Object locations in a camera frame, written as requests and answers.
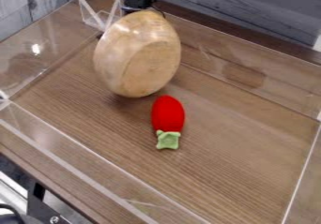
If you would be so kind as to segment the brown wooden bowl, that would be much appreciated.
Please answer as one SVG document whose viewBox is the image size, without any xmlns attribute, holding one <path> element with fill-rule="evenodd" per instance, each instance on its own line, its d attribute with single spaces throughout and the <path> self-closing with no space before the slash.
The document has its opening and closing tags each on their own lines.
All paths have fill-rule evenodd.
<svg viewBox="0 0 321 224">
<path fill-rule="evenodd" d="M 181 53 L 181 39 L 166 18 L 138 11 L 105 32 L 93 56 L 95 72 L 117 95 L 146 97 L 170 82 Z"/>
</svg>

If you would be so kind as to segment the red plush strawberry toy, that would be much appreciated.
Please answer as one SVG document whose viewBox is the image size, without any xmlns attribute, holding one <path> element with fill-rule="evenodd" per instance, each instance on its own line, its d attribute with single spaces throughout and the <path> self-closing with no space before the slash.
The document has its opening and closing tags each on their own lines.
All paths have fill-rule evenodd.
<svg viewBox="0 0 321 224">
<path fill-rule="evenodd" d="M 186 120 L 182 103 L 172 96 L 162 96 L 154 101 L 150 114 L 157 149 L 177 150 Z"/>
</svg>

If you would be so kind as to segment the clear acrylic corner bracket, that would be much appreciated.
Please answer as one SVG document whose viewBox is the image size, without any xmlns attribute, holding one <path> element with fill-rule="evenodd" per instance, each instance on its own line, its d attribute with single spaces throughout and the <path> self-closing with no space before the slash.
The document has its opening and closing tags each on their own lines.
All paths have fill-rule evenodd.
<svg viewBox="0 0 321 224">
<path fill-rule="evenodd" d="M 94 11 L 87 0 L 78 0 L 83 23 L 90 27 L 106 32 L 111 25 L 124 17 L 122 0 L 114 0 L 110 11 Z"/>
</svg>

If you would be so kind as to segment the clear acrylic tray wall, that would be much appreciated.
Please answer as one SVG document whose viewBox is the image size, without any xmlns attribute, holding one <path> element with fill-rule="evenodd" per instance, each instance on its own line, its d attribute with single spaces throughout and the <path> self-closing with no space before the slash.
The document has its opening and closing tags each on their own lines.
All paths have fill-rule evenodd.
<svg viewBox="0 0 321 224">
<path fill-rule="evenodd" d="M 321 54 L 288 55 L 168 14 L 186 108 L 158 150 L 152 99 L 99 82 L 71 1 L 0 42 L 0 154 L 98 224 L 321 224 Z"/>
</svg>

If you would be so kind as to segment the black metal table frame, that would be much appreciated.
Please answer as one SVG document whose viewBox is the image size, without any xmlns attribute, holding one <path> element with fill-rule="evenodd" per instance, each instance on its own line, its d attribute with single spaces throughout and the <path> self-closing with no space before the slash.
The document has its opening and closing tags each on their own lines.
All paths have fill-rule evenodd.
<svg viewBox="0 0 321 224">
<path fill-rule="evenodd" d="M 45 203 L 46 188 L 34 182 L 29 190 L 27 214 L 43 224 L 71 224 L 63 216 Z"/>
</svg>

